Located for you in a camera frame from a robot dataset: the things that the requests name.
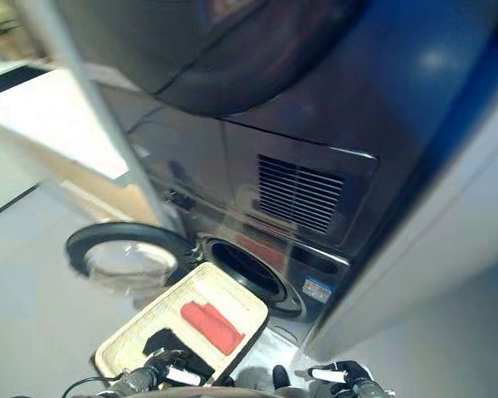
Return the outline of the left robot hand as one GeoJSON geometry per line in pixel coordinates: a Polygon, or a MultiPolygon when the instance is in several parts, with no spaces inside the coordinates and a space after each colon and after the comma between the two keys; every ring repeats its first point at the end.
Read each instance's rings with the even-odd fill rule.
{"type": "Polygon", "coordinates": [[[186,368],[189,353],[184,350],[159,349],[151,353],[143,368],[153,374],[154,387],[174,381],[185,386],[202,386],[203,376],[186,368]]]}

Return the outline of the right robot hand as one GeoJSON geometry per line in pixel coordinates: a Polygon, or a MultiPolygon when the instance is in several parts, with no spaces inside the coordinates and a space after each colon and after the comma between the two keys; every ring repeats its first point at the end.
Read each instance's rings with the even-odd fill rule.
{"type": "Polygon", "coordinates": [[[313,397],[356,397],[354,387],[360,382],[373,381],[371,371],[354,360],[314,365],[295,374],[305,381],[313,381],[313,397]]]}

